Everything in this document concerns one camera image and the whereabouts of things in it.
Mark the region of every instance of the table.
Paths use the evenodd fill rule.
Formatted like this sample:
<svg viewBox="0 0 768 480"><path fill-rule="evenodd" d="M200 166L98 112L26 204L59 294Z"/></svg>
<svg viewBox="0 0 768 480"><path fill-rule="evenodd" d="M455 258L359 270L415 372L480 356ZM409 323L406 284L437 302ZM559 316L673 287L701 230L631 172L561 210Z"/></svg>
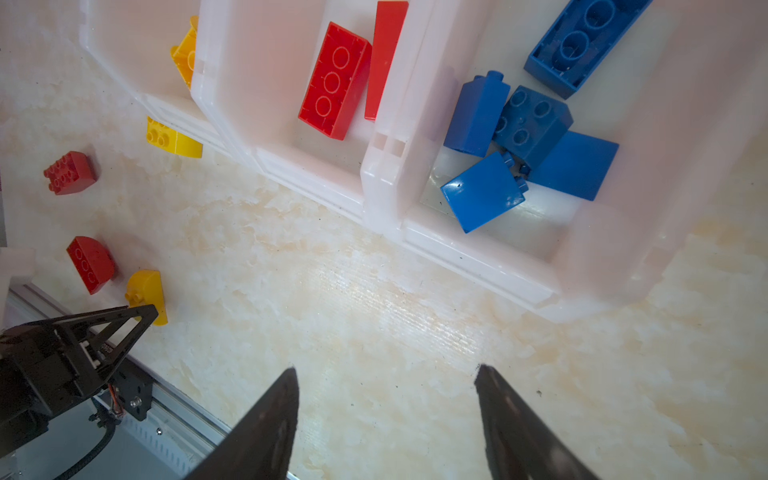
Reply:
<svg viewBox="0 0 768 480"><path fill-rule="evenodd" d="M227 157L148 145L78 23L75 0L0 5L8 244L73 311L161 271L170 324L133 354L230 425L295 366L302 480L489 478L482 362L602 478L768 475L768 129L645 301L555 325ZM42 171L69 150L98 182L56 197ZM93 296L76 235L118 265Z"/></svg>

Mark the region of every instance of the white plastic part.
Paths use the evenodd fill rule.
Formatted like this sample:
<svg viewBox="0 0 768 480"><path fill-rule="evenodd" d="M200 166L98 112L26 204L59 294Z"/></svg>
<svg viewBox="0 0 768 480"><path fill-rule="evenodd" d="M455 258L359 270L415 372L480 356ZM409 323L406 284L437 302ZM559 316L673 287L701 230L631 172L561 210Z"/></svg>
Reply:
<svg viewBox="0 0 768 480"><path fill-rule="evenodd" d="M81 41L159 121L555 322L645 297L768 112L767 3L654 2L567 102L621 145L597 199L531 185L464 234L439 190L478 160L442 146L461 85L498 70L556 97L522 66L565 1L411 0L377 121L363 98L344 141L297 115L328 22L372 40L376 2L129 3L83 0ZM168 55L198 5L191 97L215 128Z"/></svg>
<svg viewBox="0 0 768 480"><path fill-rule="evenodd" d="M5 328L5 301L11 285L32 281L35 275L35 250L0 247L0 328Z"/></svg>

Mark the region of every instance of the black cable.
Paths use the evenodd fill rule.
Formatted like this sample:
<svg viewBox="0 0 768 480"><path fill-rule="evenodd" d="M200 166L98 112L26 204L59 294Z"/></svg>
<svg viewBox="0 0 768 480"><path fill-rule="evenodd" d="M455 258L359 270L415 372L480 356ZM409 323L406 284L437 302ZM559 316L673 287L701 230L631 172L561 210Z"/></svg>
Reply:
<svg viewBox="0 0 768 480"><path fill-rule="evenodd" d="M94 403L94 406L96 406L96 414L92 415L90 419L95 420L96 418L99 418L99 426L103 425L107 431L104 432L104 436L101 437L99 443L97 443L90 452L85 454L85 457L81 458L79 462L68 468L66 472L54 478L54 480L69 480L70 478L74 477L75 474L81 471L87 464L91 463L91 460L96 458L96 455L104 450L104 447L107 446L107 444L110 442L110 440L112 440L112 437L114 436L114 430L117 422L111 415L109 415L109 411L102 404L97 402L95 399L91 399L91 401Z"/></svg>

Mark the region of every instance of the yellow toy block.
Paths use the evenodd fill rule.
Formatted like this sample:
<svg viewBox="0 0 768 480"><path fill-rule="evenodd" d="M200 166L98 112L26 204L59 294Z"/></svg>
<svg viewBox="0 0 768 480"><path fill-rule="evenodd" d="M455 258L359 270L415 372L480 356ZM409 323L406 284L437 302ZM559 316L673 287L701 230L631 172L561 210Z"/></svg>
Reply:
<svg viewBox="0 0 768 480"><path fill-rule="evenodd" d="M149 117L147 117L147 142L166 152L182 157L200 158L203 156L202 143Z"/></svg>
<svg viewBox="0 0 768 480"><path fill-rule="evenodd" d="M197 15L190 18L190 31L181 41L181 45L170 48L170 57L173 58L176 68L179 69L187 88L192 88L192 74L194 73L194 48L197 44Z"/></svg>
<svg viewBox="0 0 768 480"><path fill-rule="evenodd" d="M163 283L160 272L156 270L139 270L128 280L125 299L129 306L154 305L157 318L153 325L163 326L168 323L165 313L165 298L163 298Z"/></svg>

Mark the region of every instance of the red block stud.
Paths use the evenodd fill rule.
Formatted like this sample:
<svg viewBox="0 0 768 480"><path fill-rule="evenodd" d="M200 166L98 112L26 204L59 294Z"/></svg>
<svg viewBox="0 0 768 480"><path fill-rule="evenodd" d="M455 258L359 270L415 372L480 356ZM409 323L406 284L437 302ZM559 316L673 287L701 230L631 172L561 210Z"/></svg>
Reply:
<svg viewBox="0 0 768 480"><path fill-rule="evenodd" d="M43 175L51 181L48 189L57 195L76 194L96 183L88 157L78 151L59 158Z"/></svg>
<svg viewBox="0 0 768 480"><path fill-rule="evenodd" d="M370 67L371 44L330 22L299 118L331 138L344 140Z"/></svg>
<svg viewBox="0 0 768 480"><path fill-rule="evenodd" d="M368 82L366 118L375 120L384 85L392 66L392 57L400 38L402 23L406 20L408 2L379 2L376 6L376 26L373 30L373 52L371 53L371 79Z"/></svg>
<svg viewBox="0 0 768 480"><path fill-rule="evenodd" d="M90 237L75 237L67 247L69 258L93 295L114 276L114 262L104 245Z"/></svg>

